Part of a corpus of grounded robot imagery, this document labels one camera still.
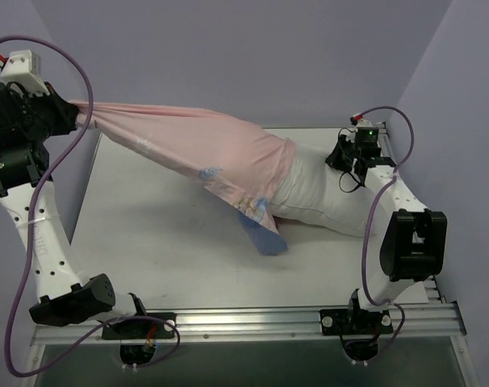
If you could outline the white pillow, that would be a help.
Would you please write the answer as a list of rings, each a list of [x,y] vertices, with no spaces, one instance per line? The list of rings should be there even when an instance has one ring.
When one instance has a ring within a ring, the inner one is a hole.
[[[268,210],[277,218],[361,238],[374,195],[363,187],[347,188],[349,181],[325,163],[327,156],[323,148],[297,143],[290,170]]]

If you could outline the pink blue pillowcase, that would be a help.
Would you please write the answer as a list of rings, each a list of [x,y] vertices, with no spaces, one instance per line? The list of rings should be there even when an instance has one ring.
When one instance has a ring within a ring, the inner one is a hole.
[[[200,108],[96,102],[91,114],[113,142],[197,181],[233,207],[261,255],[287,250],[268,206],[290,172],[293,141]]]

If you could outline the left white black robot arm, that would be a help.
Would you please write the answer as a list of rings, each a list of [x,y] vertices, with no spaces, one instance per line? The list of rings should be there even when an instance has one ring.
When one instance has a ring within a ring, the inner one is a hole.
[[[134,294],[116,293],[104,273],[86,275],[73,259],[55,200],[45,141],[76,130],[79,109],[52,86],[32,94],[19,82],[0,82],[0,203],[19,231],[34,274],[34,323],[65,327],[88,320],[115,324],[131,338],[143,336],[149,318]]]

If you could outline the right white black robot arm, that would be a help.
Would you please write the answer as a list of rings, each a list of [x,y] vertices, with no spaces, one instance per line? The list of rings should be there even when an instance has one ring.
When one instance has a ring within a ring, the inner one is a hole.
[[[362,285],[352,295],[357,305],[345,312],[345,325],[361,333],[374,322],[373,312],[386,310],[406,289],[441,272],[445,255],[447,218],[416,198],[399,176],[397,164],[384,156],[379,129],[365,119],[338,135],[326,163],[350,175],[359,189],[374,199],[367,215],[362,245]],[[367,272],[368,244],[375,212],[389,217],[379,248],[379,267]]]

